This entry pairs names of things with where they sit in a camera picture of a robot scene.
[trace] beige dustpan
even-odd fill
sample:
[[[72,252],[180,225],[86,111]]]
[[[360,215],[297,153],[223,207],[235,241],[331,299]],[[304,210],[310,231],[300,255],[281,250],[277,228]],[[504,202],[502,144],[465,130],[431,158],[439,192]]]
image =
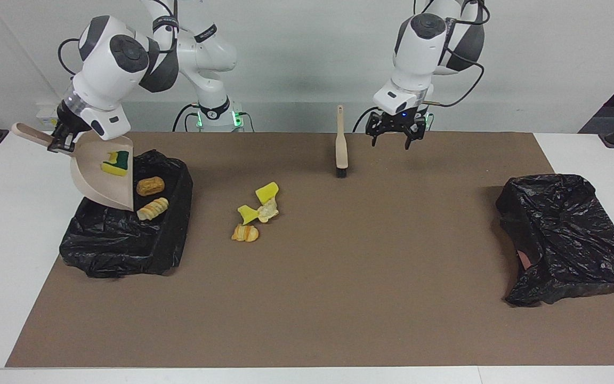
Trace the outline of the beige dustpan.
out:
[[[24,123],[13,124],[11,131],[17,136],[42,146],[49,146],[53,138]],[[70,175],[80,192],[92,201],[115,209],[134,211],[132,141],[124,136],[104,141],[94,131],[80,135],[75,142],[75,151],[70,156]],[[101,163],[111,151],[129,151],[127,175],[118,177],[101,170]]]

